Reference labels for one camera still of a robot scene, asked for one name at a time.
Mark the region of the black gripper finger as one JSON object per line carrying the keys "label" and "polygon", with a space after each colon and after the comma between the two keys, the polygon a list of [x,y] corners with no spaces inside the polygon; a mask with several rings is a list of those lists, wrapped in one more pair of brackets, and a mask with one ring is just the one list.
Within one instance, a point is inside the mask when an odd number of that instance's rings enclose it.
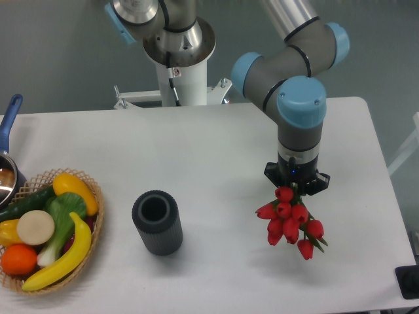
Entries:
{"label": "black gripper finger", "polygon": [[306,183],[304,183],[304,195],[313,196],[328,188],[330,176],[326,173],[316,172],[316,174]]}
{"label": "black gripper finger", "polygon": [[283,175],[280,171],[279,164],[276,162],[268,162],[264,169],[264,175],[269,179],[269,181],[275,186],[284,186],[285,181]]}

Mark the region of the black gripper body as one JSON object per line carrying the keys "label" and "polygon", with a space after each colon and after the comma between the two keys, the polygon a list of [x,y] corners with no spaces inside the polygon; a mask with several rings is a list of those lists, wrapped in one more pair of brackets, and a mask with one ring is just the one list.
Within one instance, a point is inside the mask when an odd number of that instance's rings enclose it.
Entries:
{"label": "black gripper body", "polygon": [[279,149],[275,185],[291,186],[295,183],[299,190],[314,190],[318,172],[318,154],[317,148],[306,151]]}

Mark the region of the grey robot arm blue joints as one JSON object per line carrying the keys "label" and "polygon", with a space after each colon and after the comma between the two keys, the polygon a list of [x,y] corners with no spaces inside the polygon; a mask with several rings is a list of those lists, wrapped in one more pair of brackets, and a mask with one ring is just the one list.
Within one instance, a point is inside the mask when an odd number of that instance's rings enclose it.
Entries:
{"label": "grey robot arm blue joints", "polygon": [[[321,21],[307,1],[263,1],[285,43],[271,57],[249,52],[234,64],[234,87],[278,126],[278,150],[319,150],[325,88],[316,75],[341,62],[350,42],[338,24]],[[196,1],[110,1],[106,13],[129,41],[196,21]]]}

